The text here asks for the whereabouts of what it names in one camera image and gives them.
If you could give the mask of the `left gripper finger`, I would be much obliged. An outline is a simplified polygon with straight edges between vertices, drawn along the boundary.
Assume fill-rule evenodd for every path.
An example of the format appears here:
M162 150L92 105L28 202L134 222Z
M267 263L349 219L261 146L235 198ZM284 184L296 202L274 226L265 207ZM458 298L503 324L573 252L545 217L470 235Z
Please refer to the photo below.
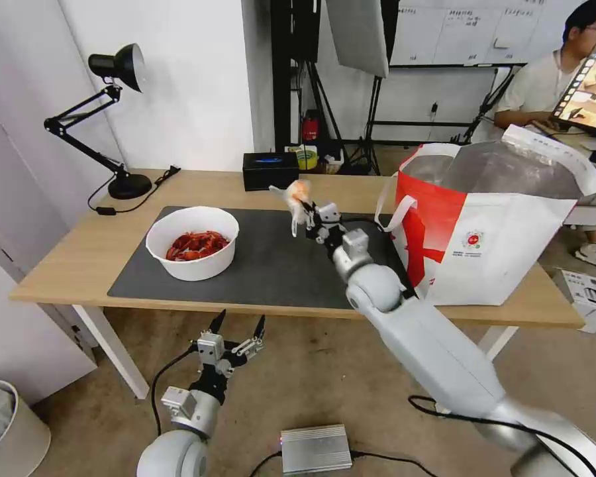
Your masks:
M264 347L266 316L262 315L256 325L253 335L232 348L231 355L243 359L251 359Z
M215 316L208 329L201 332L198 343L223 343L223 336L219 333L226 315L226 309L223 309L217 316Z

